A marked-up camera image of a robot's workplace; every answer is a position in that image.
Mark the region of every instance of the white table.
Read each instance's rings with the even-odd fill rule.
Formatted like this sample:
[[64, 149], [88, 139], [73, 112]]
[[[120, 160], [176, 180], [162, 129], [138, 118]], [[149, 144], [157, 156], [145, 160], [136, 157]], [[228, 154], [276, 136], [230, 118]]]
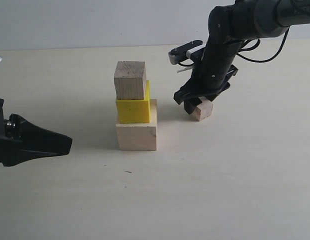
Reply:
[[[73, 138], [68, 156], [0, 164], [0, 240], [310, 240], [310, 39], [236, 58], [203, 122], [173, 101], [190, 76], [173, 47], [0, 52], [5, 117]], [[117, 61], [146, 62], [156, 152], [117, 150]]]

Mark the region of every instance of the gray wall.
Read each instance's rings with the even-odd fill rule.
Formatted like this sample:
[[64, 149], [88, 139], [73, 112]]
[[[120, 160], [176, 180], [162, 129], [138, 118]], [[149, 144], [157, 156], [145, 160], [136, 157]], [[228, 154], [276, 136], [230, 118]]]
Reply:
[[[216, 5], [234, 0], [0, 0], [0, 51], [207, 40]], [[289, 38], [310, 38], [310, 25]]]

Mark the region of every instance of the black clamp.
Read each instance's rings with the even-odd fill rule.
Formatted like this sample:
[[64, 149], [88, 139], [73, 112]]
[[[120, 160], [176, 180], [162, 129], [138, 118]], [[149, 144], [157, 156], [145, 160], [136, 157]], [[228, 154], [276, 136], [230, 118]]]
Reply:
[[0, 163], [5, 167], [70, 153], [70, 137], [35, 126], [17, 114], [5, 120], [3, 104], [0, 99]]

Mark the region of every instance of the large wooden block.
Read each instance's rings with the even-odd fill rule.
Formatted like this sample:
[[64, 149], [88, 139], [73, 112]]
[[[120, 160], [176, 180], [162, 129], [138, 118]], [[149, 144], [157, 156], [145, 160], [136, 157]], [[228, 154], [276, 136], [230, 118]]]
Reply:
[[143, 100], [116, 100], [120, 124], [145, 124], [151, 121], [151, 86], [147, 81]]
[[143, 100], [147, 84], [145, 62], [119, 61], [114, 84], [118, 100]]
[[119, 149], [124, 151], [157, 150], [157, 100], [150, 102], [150, 123], [117, 123]]
[[190, 115], [201, 122], [212, 115], [213, 103], [206, 97], [199, 97], [184, 102], [185, 110], [193, 111]]

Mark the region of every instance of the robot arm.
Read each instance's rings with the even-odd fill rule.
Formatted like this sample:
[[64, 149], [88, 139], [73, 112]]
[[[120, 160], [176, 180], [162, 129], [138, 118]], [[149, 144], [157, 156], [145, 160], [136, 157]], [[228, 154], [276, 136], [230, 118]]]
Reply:
[[310, 24], [310, 0], [236, 0], [233, 5], [215, 7], [209, 15], [205, 46], [193, 41], [169, 52], [173, 65], [187, 59], [194, 62], [190, 79], [174, 100], [178, 104], [199, 97], [214, 101], [230, 88], [229, 80], [238, 72], [232, 63], [247, 43], [283, 34], [286, 39], [290, 26], [301, 24]]

